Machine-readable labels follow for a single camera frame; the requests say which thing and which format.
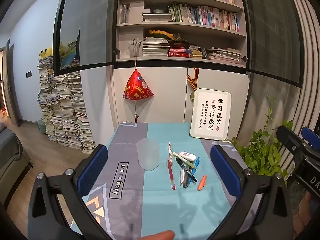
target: gray sofa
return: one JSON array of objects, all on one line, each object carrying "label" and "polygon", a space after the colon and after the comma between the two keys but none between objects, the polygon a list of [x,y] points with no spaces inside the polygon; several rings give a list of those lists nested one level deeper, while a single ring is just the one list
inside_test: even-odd
[{"label": "gray sofa", "polygon": [[0,131],[0,202],[5,203],[13,185],[27,166],[30,157],[16,134],[9,128]]}]

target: hand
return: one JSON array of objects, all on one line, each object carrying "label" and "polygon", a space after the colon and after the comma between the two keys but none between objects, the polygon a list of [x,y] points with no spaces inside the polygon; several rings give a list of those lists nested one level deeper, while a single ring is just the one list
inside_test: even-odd
[{"label": "hand", "polygon": [[173,240],[174,239],[174,232],[171,230],[167,230],[156,235],[145,236],[140,240]]},{"label": "hand", "polygon": [[297,237],[311,220],[310,212],[311,194],[307,191],[306,196],[300,201],[299,211],[293,216],[293,239]]}]

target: blue pen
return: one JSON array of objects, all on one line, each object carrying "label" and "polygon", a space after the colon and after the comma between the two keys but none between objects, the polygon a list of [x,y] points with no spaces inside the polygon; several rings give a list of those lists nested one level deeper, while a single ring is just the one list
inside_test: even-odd
[{"label": "blue pen", "polygon": [[[196,163],[195,163],[195,166],[196,166],[196,167],[198,167],[199,162],[200,162],[200,158],[198,157],[197,160],[196,160]],[[191,174],[194,175],[195,172],[196,172],[196,169],[192,169]]]}]

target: wooden floor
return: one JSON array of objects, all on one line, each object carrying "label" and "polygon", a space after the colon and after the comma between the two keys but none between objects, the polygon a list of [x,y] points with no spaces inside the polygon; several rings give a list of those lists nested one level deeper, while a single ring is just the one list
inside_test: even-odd
[{"label": "wooden floor", "polygon": [[[20,127],[16,127],[6,117],[0,121],[5,122],[7,127],[17,134],[33,164],[33,168],[29,170],[18,186],[7,208],[7,213],[12,221],[27,236],[29,200],[37,174],[44,172],[47,176],[60,175],[68,168],[75,168],[88,155],[81,150],[49,141],[47,136],[41,134],[35,125],[23,123]],[[63,212],[68,222],[71,223],[72,216],[66,203],[62,196],[58,197]]]}]

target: green pen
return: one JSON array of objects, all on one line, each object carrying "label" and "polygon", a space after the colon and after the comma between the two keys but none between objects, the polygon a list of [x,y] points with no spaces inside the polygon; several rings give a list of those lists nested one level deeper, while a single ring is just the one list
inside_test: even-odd
[{"label": "green pen", "polygon": [[172,152],[172,154],[174,156],[176,156],[177,158],[179,158],[180,160],[182,160],[184,163],[188,164],[190,167],[194,168],[194,169],[197,169],[197,167],[192,164],[190,161],[187,161],[186,159],[184,159],[183,157],[181,157],[180,155],[176,154],[175,152]]}]

